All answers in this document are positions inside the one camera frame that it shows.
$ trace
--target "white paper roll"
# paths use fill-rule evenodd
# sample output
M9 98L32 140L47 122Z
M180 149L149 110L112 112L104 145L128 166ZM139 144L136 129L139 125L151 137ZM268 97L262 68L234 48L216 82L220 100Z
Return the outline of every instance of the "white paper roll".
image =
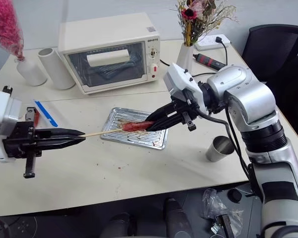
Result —
M101 66L113 63L122 63L130 60L128 50L110 51L87 56L89 66Z
M54 86L58 89L68 89L75 85L75 82L62 63L60 57L52 48L42 49L38 54L42 65L52 79Z

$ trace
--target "red flower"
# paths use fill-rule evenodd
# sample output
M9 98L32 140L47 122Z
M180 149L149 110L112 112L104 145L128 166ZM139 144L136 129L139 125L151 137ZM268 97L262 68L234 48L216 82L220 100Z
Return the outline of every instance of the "red flower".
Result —
M192 9L183 9L181 11L181 15L184 19L186 20L194 20L195 18L197 18L197 13L196 11L193 11Z

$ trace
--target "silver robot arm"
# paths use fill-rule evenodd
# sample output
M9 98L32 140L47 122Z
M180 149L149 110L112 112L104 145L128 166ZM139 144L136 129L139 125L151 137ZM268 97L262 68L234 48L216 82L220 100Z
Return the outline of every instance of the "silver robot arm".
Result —
M222 68L207 83L196 83L187 70L172 64L164 81L172 103L147 118L156 121L147 130L179 122L194 130L196 117L227 108L246 144L252 189L263 202L261 236L294 237L296 232L298 237L298 161L270 89L250 69L235 65Z
M263 202L262 234L289 237L286 232L298 229L298 160L284 135L273 93L250 69L239 66L223 68L207 83L216 99L227 103L246 144L250 181ZM274 236L280 228L286 235Z

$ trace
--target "toaster oven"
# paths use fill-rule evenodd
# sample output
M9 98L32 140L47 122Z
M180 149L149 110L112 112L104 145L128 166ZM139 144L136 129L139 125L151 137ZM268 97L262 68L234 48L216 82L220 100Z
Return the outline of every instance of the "toaster oven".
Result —
M58 51L84 94L157 79L160 37L145 13L60 25Z

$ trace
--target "black cable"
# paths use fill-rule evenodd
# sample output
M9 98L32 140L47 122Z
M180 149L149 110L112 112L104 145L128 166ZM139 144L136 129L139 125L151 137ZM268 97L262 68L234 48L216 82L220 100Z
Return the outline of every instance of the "black cable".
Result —
M8 225L4 221L0 220L0 227L1 227L0 231L3 231L4 238L11 238L11 231L10 231L9 226L13 225L16 221L14 221L10 225Z
M196 74L196 75L192 75L192 77L197 77L197 76L200 76L200 75L205 75L205 74L216 74L214 72L208 72L208 73L199 73L199 74Z
M227 65L227 49L226 49L226 46L224 45L223 41L220 42L223 47L224 47L224 50L225 50L225 58L226 58L226 65Z
M225 58L226 58L226 65L227 65L227 49L226 49L226 46L224 45L223 41L222 41L222 38L221 37L216 37L215 38L215 42L216 43L221 43L225 49Z
M245 163L245 161L243 160L243 157L242 157L242 151L240 149L240 146L239 146L239 143L238 143L238 139L237 139L237 136L236 136L236 133L235 133L235 130L234 130L234 127L233 127L233 124L232 124L232 121L230 119L230 116L229 116L229 113L228 113L228 107L225 108L225 114L226 114L226 118L227 118L227 121L228 121L228 124L229 124L229 127L232 131L232 134L233 134L233 137L234 137L234 140L235 140L235 143L236 143L236 152L238 154L238 157L239 157L239 161L240 161L240 164L247 176L247 178L249 179L249 175L248 175L248 171L247 171L247 165Z
M298 226L284 226L275 231L271 238L283 238L290 233L298 233Z
M166 66L170 66L168 63L164 62L163 60L160 60L161 63L163 63Z
M227 135L228 135L228 138L230 139L235 151L237 152L237 155L239 156L239 160L241 162L241 165L242 165L242 168L243 168L243 171L246 175L246 177L249 179L249 175L248 175L248 172L247 172L247 167L246 167L246 164L241 156L241 151L240 151L240 147L239 149L237 148L237 146L235 145L234 141L233 141L233 138L230 134L230 130L229 130L229 124L225 121L225 120L221 120L221 119L216 119L216 118L213 118L211 116L208 116L206 115L205 113L203 113L200 109L196 109L196 112L198 113L199 116L201 116L202 118L206 119L206 120L209 120L209 121L212 121L212 122L215 122L215 123L220 123L220 124L223 124L225 125L225 129L226 129L226 132L227 132Z
M166 66L170 66L168 63L164 62L163 60L160 60L161 63L163 63L164 65ZM200 76L200 75L205 75L205 74L216 74L214 72L209 72L209 73L199 73L199 74L196 74L196 75L192 75L192 77L197 77L197 76Z

